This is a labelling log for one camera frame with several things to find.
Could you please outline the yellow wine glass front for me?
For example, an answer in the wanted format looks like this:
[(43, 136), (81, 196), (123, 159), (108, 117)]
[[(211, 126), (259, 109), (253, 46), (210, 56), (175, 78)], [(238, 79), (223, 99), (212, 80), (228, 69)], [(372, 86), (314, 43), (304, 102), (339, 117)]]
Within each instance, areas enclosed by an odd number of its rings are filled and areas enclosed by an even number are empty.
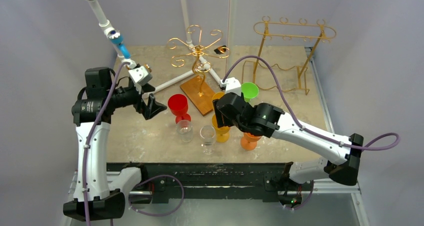
[(228, 141), (230, 138), (230, 127), (218, 127), (217, 118), (215, 114), (212, 116), (211, 122), (216, 132), (216, 141), (219, 143), (225, 143), (226, 141)]

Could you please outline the gold wire wine glass rack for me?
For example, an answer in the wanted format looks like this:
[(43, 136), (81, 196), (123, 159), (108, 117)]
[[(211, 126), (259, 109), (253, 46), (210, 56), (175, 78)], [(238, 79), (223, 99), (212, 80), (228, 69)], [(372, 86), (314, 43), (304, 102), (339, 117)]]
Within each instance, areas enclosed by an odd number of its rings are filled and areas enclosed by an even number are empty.
[(309, 95), (310, 65), (317, 47), (329, 44), (337, 30), (325, 19), (308, 20), (288, 17), (272, 19), (263, 16), (252, 26), (259, 43), (254, 46), (257, 57), (269, 58), (270, 66), (282, 80), (284, 93)]

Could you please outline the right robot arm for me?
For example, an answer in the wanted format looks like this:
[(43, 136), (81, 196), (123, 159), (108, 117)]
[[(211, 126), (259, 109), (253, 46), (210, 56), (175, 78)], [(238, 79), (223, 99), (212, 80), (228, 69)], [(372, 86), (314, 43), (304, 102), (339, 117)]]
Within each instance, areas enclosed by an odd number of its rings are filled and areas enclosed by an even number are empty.
[(237, 127), (253, 136), (291, 142), (320, 155), (309, 162), (291, 162), (281, 175), (281, 184), (288, 190), (307, 181), (329, 178), (336, 183), (354, 186), (357, 183), (361, 153), (358, 146), (363, 137), (342, 136), (301, 122), (268, 103), (251, 106), (235, 94), (224, 94), (212, 102), (219, 127)]

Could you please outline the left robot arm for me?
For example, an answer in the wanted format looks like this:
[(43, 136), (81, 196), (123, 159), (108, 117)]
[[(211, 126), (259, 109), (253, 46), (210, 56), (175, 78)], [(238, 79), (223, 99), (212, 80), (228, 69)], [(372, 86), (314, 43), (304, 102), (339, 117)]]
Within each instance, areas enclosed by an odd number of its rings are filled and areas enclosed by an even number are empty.
[(165, 111), (153, 96), (152, 75), (145, 67), (129, 70), (127, 87), (117, 85), (119, 71), (108, 67), (85, 71), (85, 87), (71, 109), (78, 140), (78, 169), (72, 200), (63, 205), (64, 215), (90, 225), (93, 221), (123, 216), (129, 192), (149, 185), (139, 167), (125, 167), (111, 181), (107, 175), (107, 145), (112, 115), (133, 106), (147, 120)]

